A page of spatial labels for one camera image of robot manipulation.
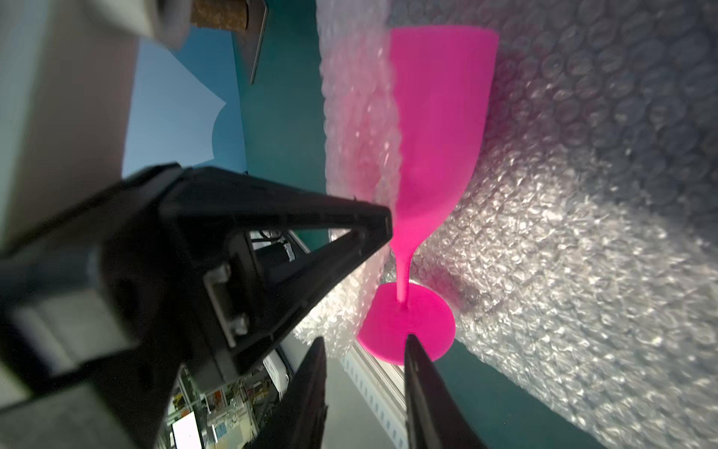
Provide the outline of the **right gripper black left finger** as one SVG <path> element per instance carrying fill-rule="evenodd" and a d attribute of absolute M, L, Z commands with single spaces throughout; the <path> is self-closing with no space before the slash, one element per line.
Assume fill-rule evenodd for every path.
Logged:
<path fill-rule="evenodd" d="M 269 422 L 246 447 L 321 448 L 328 411 L 325 403 L 326 378 L 325 340 L 318 337 L 310 346 Z"/>

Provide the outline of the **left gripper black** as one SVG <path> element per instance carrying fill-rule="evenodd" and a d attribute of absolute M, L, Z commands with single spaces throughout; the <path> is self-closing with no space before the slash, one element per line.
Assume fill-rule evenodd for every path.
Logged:
<path fill-rule="evenodd" d="M 181 372 L 224 382 L 204 276 L 220 168 L 142 170 L 56 213 L 1 213 L 1 445 L 150 448 Z"/>

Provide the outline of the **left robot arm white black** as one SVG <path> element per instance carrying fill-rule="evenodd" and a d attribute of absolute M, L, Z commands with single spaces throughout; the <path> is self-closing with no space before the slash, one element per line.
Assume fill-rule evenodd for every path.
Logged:
<path fill-rule="evenodd" d="M 390 241 L 389 209 L 220 168 L 123 177 L 138 44 L 187 1 L 1 5 L 1 445 L 152 448 Z"/>

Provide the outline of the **bubble wrap sheet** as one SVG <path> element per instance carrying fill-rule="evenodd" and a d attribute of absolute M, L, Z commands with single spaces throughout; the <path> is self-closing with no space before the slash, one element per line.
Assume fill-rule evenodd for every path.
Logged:
<path fill-rule="evenodd" d="M 411 278 L 454 309 L 438 368 L 491 447 L 717 445 L 714 1 L 320 1 L 327 189 L 369 129 L 396 185 L 412 25 L 498 33 L 482 155 Z"/>

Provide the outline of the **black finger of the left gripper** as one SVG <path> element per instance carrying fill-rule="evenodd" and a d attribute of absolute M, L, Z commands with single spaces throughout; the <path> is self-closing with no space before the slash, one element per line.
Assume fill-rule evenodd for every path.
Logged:
<path fill-rule="evenodd" d="M 211 352 L 268 352 L 390 241 L 387 207 L 191 169 L 159 207 Z"/>

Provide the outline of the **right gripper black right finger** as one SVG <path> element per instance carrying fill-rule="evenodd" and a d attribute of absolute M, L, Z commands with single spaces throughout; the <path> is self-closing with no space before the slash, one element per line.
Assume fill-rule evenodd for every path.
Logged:
<path fill-rule="evenodd" d="M 487 448 L 459 411 L 413 334 L 406 340 L 404 370 L 409 447 Z"/>

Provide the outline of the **pink plastic wine glass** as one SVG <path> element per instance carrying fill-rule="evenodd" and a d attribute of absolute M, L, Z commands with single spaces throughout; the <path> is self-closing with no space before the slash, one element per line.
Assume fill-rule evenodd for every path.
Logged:
<path fill-rule="evenodd" d="M 452 214 L 477 164 L 499 47 L 497 32 L 468 25 L 391 32 L 402 163 L 390 248 L 396 281 L 382 284 L 357 340 L 401 366 L 415 336 L 431 360 L 448 352 L 456 324 L 447 302 L 409 279 L 416 250 Z"/>

